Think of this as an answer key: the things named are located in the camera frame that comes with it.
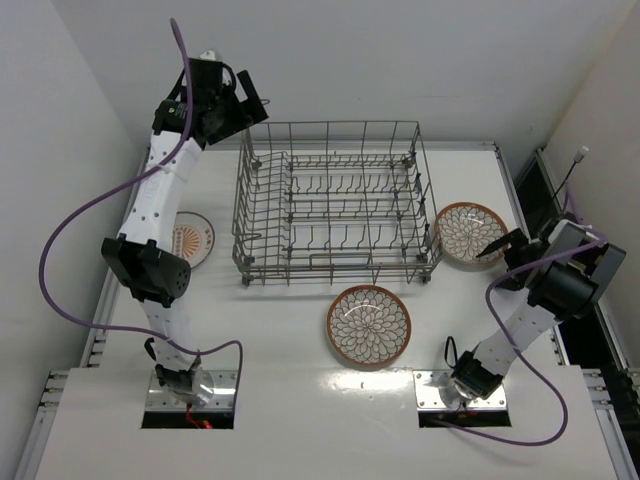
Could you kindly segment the floral plate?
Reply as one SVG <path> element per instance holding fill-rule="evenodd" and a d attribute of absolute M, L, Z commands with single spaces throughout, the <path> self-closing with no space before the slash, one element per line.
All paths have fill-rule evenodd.
<path fill-rule="evenodd" d="M 444 253 L 458 263 L 489 266 L 504 256 L 504 247 L 480 256 L 490 243 L 508 233 L 501 217 L 483 205 L 473 202 L 450 204 L 438 213 L 434 227 Z"/>
<path fill-rule="evenodd" d="M 397 360 L 412 334 L 409 311 L 393 292 L 358 285 L 341 292 L 326 315 L 326 335 L 345 361 L 380 368 Z"/>

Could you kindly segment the orange sunburst white plate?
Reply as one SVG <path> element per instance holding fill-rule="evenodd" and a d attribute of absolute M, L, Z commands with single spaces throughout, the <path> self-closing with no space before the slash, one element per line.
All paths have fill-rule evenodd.
<path fill-rule="evenodd" d="M 215 231 L 203 215 L 191 211 L 176 214 L 172 235 L 172 253 L 194 269 L 210 255 L 215 245 Z"/>

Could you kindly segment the floral plate front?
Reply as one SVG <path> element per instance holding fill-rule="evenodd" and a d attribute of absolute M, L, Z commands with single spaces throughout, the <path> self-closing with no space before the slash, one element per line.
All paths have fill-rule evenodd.
<path fill-rule="evenodd" d="M 393 292 L 358 285 L 341 292 L 326 315 L 326 335 L 345 361 L 380 368 L 397 360 L 412 334 L 409 311 Z"/>

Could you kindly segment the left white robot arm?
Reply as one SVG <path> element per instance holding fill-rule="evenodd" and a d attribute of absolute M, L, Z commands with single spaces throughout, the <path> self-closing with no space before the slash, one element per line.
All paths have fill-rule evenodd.
<path fill-rule="evenodd" d="M 192 342 L 184 302 L 191 267 L 172 252 L 175 219 L 204 149 L 268 115 L 248 72 L 234 73 L 213 50 L 190 59 L 185 77 L 187 85 L 175 88 L 155 112 L 147 177 L 101 254 L 147 317 L 152 338 L 145 349 L 159 385 L 187 405 L 203 407 L 214 383 Z"/>

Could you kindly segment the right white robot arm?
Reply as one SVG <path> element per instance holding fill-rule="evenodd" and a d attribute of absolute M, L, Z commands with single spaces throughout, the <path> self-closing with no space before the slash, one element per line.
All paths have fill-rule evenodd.
<path fill-rule="evenodd" d="M 571 217 L 548 222 L 529 239 L 516 229 L 490 243 L 482 257 L 504 248 L 506 273 L 490 283 L 485 299 L 498 288 L 526 292 L 496 333 L 456 361 L 449 387 L 465 400 L 486 399 L 502 384 L 511 365 L 542 334 L 585 317 L 595 307 L 627 252 Z"/>

